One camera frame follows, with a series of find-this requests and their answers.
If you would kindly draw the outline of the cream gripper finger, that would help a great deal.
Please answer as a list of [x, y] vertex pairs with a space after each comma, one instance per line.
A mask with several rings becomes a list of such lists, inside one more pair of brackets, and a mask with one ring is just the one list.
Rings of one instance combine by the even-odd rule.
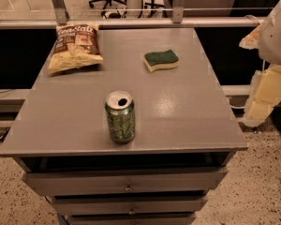
[[247, 36], [243, 37], [239, 46], [244, 49], [253, 50], [259, 47], [259, 33], [261, 26], [257, 26]]
[[250, 84], [249, 98], [244, 105], [243, 123], [258, 127], [281, 102], [281, 65], [270, 65], [257, 71]]

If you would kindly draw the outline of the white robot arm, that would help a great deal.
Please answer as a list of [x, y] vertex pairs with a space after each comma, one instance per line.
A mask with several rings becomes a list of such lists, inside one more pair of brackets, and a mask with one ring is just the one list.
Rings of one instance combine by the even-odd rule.
[[281, 0], [239, 46], [258, 49], [259, 58], [270, 64], [253, 75], [249, 98], [244, 105], [243, 123], [247, 127], [258, 127], [281, 102]]

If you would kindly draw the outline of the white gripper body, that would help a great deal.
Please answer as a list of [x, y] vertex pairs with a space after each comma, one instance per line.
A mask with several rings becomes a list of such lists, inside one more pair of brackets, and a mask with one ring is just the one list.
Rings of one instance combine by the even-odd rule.
[[267, 18], [259, 34], [259, 57], [281, 65], [281, 14]]

